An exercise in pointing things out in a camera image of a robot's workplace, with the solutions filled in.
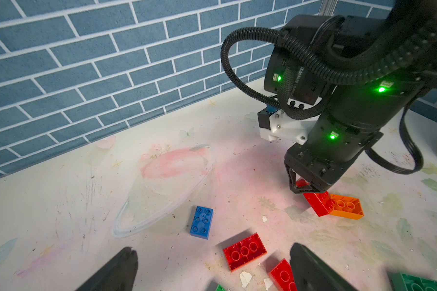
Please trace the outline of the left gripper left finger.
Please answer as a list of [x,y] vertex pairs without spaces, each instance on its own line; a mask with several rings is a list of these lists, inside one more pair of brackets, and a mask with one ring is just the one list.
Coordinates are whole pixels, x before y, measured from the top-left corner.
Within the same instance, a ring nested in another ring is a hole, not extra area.
[[131,291],[137,270],[137,252],[131,247],[124,247],[77,291]]

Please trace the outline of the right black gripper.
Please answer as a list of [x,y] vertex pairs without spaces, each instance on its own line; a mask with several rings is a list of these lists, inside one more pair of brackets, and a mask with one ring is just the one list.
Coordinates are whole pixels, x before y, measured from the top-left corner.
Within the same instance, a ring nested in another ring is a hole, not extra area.
[[373,150],[384,127],[400,110],[406,113],[424,89],[423,82],[339,86],[333,92],[304,145],[295,144],[284,159],[289,188],[294,194],[322,194],[353,165],[361,153],[379,166],[410,175],[424,165],[422,153],[400,119],[399,134],[412,156],[412,169],[396,166]]

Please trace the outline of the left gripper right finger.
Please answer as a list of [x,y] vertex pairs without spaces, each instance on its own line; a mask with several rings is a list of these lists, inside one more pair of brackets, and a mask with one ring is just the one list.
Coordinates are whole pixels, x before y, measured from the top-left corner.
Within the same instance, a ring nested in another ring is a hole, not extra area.
[[357,291],[303,244],[293,244],[290,266],[298,291]]

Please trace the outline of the red lego brick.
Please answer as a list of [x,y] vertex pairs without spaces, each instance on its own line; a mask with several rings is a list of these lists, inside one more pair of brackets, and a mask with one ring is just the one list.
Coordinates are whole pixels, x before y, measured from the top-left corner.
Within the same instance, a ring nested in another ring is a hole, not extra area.
[[329,215],[335,208],[335,202],[331,199],[328,192],[321,194],[308,192],[303,193],[303,196],[318,217]]

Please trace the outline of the orange lego brick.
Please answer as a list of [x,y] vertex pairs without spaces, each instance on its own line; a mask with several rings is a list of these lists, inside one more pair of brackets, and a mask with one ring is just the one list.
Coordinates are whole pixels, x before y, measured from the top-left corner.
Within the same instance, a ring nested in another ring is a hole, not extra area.
[[361,202],[357,198],[341,195],[330,195],[333,202],[333,210],[330,215],[353,220],[359,220],[364,217]]

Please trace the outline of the long green lego brick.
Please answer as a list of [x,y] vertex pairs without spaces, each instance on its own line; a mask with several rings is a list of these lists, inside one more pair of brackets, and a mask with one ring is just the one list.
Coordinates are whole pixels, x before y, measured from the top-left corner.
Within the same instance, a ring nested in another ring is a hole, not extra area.
[[391,274],[390,281],[394,291],[437,291],[437,281],[413,275]]

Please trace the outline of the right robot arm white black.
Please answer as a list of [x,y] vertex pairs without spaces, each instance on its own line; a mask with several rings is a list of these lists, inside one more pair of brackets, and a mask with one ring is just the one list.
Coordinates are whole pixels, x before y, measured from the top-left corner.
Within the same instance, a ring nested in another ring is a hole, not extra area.
[[[248,87],[232,68],[229,51],[242,41],[274,46],[265,76],[270,97]],[[327,191],[360,154],[400,175],[423,168],[404,118],[399,135],[413,158],[411,169],[387,161],[373,146],[397,113],[406,115],[419,97],[437,89],[437,1],[397,1],[386,19],[297,15],[281,29],[240,28],[224,39],[220,60],[249,97],[295,121],[316,119],[307,140],[284,157],[293,193]]]

